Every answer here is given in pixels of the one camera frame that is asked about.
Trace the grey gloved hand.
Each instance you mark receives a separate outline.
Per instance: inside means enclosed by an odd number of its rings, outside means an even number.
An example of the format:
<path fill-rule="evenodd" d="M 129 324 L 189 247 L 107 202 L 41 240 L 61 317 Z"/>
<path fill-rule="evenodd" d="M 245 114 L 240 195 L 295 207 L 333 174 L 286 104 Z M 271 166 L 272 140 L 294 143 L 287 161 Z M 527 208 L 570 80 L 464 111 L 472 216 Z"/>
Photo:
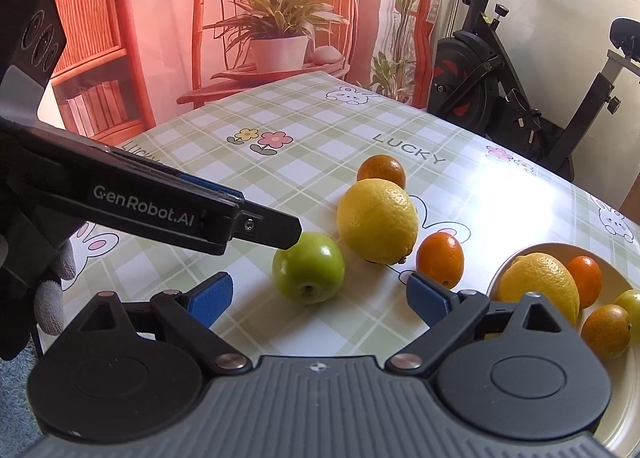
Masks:
<path fill-rule="evenodd" d="M 74 252 L 70 240 L 61 244 L 34 292 L 19 294 L 10 284 L 6 270 L 1 272 L 1 327 L 13 332 L 29 330 L 32 324 L 51 336 L 60 334 L 65 325 L 62 281 L 76 276 Z"/>

